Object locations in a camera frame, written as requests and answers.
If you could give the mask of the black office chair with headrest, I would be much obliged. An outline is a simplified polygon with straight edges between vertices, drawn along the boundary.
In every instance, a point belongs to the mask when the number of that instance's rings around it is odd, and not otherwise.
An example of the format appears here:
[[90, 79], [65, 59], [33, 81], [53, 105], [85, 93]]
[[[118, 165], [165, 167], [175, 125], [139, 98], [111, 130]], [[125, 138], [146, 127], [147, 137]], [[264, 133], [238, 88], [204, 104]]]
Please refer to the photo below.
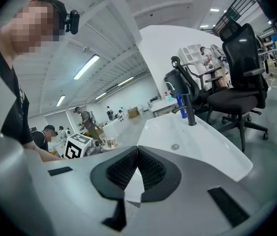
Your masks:
[[[215, 72], [221, 70], [221, 67], [210, 69], [207, 72], [204, 72], [200, 75], [196, 75], [191, 72], [188, 64], [181, 65], [180, 58], [177, 56], [171, 57], [171, 63], [174, 67], [174, 71], [179, 71], [179, 75], [182, 77], [183, 82], [188, 86], [190, 93], [184, 94], [181, 93], [182, 96], [185, 95], [185, 99], [183, 99], [184, 103], [189, 100], [191, 102], [191, 107], [193, 109], [193, 114], [198, 115], [205, 112], [210, 111], [210, 107], [208, 105], [207, 99], [213, 93], [221, 91], [223, 89], [227, 89], [227, 87], [222, 87], [219, 83], [219, 80], [222, 79], [222, 76], [216, 76]], [[206, 83], [211, 83], [212, 88], [208, 91], [204, 89], [203, 76], [210, 75], [210, 79], [206, 80]]]

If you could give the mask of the cardboard box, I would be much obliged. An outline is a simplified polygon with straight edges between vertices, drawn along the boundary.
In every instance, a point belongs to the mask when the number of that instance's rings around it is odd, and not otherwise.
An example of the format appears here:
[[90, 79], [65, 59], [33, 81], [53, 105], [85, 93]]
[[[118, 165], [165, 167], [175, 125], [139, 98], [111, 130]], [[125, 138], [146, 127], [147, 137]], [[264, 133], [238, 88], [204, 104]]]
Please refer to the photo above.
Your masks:
[[128, 112], [128, 117], [129, 118], [135, 118], [135, 117], [138, 117], [140, 115], [137, 107], [134, 107], [134, 108], [128, 110], [127, 112]]

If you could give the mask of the white cabinet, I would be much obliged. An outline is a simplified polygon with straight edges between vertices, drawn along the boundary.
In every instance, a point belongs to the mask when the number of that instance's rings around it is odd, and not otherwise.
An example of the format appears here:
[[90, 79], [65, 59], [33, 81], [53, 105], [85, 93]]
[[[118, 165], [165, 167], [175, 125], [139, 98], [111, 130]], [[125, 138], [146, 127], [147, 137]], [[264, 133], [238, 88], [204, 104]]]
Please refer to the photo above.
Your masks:
[[105, 126], [103, 126], [103, 133], [106, 140], [114, 140], [120, 136], [123, 131], [128, 127], [129, 119], [127, 116], [121, 119], [115, 119]]

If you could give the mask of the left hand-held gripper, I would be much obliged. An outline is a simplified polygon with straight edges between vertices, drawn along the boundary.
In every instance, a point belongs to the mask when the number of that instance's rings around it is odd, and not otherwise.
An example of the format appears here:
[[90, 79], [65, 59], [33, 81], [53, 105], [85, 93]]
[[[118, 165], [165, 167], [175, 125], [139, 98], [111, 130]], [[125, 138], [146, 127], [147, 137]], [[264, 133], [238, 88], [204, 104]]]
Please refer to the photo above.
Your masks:
[[65, 159], [75, 159], [96, 155], [102, 152], [102, 146], [98, 140], [82, 134], [74, 134], [66, 139], [64, 153]]

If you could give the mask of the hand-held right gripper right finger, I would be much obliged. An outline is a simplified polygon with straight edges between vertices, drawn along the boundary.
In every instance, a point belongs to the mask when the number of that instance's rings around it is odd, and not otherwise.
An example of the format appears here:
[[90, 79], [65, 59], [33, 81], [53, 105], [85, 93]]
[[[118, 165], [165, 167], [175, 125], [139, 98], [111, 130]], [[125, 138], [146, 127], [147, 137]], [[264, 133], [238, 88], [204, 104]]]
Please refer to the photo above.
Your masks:
[[250, 236], [273, 210], [273, 203], [261, 205], [208, 163], [151, 147], [139, 150], [174, 163], [181, 181], [165, 200], [141, 204], [130, 236]]

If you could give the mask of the person's black shirt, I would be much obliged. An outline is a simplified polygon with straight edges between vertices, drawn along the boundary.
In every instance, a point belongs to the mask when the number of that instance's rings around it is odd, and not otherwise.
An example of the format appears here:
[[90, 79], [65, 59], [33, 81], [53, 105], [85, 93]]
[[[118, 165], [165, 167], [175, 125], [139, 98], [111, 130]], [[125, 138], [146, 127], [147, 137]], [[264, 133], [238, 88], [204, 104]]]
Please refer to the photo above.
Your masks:
[[33, 141], [28, 125], [29, 101], [21, 89], [15, 70], [11, 69], [0, 52], [0, 77], [16, 99], [5, 117], [1, 133], [17, 140], [22, 145]]

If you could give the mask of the black mesh office chair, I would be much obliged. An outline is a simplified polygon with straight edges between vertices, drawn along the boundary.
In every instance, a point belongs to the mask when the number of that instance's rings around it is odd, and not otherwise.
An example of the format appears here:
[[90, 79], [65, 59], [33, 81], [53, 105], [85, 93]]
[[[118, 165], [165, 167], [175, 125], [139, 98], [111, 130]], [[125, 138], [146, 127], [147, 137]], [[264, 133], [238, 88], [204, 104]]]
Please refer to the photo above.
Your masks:
[[244, 128], [262, 131], [268, 139], [268, 129], [251, 121], [250, 113], [261, 114], [266, 107], [268, 84], [263, 77], [264, 68], [259, 62], [257, 40], [250, 24], [243, 26], [229, 19], [220, 31], [222, 49], [229, 65], [231, 88], [213, 93], [207, 98], [208, 113], [224, 113], [224, 126], [219, 132], [237, 128], [242, 151], [246, 148]]

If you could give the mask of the white shelf unit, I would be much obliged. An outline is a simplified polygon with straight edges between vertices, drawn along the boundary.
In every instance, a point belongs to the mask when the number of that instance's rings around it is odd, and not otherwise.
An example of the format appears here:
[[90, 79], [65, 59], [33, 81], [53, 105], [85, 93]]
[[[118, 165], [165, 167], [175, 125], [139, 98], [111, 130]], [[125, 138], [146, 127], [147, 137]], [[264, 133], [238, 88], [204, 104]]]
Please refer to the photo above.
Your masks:
[[192, 44], [179, 48], [178, 55], [182, 64], [194, 65], [195, 67], [200, 64], [203, 65], [206, 58], [200, 52], [201, 46], [201, 44]]

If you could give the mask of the black mezzanine railing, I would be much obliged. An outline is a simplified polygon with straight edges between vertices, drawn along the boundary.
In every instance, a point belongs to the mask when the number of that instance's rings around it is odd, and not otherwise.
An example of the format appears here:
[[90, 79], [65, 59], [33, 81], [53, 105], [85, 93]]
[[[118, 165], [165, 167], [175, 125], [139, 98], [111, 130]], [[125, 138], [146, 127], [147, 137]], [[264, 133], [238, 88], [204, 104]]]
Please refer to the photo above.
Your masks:
[[219, 36], [221, 30], [225, 27], [230, 19], [238, 20], [242, 15], [248, 11], [254, 4], [256, 0], [234, 0], [230, 7], [224, 12], [222, 17], [212, 28], [213, 33]]

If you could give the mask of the person's left forearm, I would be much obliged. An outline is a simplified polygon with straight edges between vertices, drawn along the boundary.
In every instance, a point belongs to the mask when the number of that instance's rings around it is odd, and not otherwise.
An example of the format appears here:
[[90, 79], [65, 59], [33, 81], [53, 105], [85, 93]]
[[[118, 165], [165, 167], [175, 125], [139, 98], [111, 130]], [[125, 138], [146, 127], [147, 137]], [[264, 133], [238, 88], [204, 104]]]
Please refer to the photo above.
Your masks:
[[51, 153], [39, 148], [34, 141], [31, 141], [27, 144], [24, 144], [23, 147], [25, 149], [34, 150], [39, 154], [43, 162], [50, 162], [50, 161], [60, 161], [64, 160], [64, 158], [56, 157], [55, 155], [52, 155]]

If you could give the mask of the black faucet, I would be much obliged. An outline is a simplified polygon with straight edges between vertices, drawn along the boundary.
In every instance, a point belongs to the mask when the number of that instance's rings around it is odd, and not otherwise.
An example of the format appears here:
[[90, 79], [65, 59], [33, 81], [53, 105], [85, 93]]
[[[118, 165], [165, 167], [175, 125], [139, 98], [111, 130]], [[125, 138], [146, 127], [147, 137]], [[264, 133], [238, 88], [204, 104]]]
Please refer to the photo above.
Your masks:
[[192, 97], [190, 94], [180, 94], [176, 95], [176, 99], [181, 99], [183, 101], [183, 106], [179, 106], [172, 110], [172, 113], [176, 114], [180, 110], [186, 110], [187, 120], [189, 126], [195, 126], [197, 123], [195, 121], [195, 115], [192, 105]]

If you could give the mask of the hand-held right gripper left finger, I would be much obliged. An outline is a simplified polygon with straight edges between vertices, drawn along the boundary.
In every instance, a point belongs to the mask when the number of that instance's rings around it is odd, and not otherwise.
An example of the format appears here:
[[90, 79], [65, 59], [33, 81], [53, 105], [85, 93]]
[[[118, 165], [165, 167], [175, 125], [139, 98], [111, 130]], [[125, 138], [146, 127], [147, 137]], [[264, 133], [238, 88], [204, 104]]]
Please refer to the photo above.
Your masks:
[[33, 158], [33, 185], [52, 222], [52, 236], [124, 236], [103, 224], [118, 202], [102, 197], [91, 182], [92, 169], [129, 150], [123, 147], [80, 159], [42, 162]]

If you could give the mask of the white sink basin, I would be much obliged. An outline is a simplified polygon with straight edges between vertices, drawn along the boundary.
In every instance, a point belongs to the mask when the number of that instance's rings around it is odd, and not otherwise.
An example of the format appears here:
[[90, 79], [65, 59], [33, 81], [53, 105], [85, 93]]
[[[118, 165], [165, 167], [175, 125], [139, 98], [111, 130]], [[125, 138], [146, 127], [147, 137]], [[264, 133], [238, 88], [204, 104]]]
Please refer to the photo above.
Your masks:
[[[189, 203], [207, 201], [209, 192], [229, 196], [243, 208], [258, 206], [257, 200], [239, 181], [251, 171], [252, 162], [225, 136], [196, 118], [189, 126], [186, 119], [169, 113], [146, 121], [137, 147], [152, 157], [169, 161], [179, 168], [181, 181], [170, 193], [158, 187], [152, 202]], [[179, 144], [172, 150], [172, 144]]]

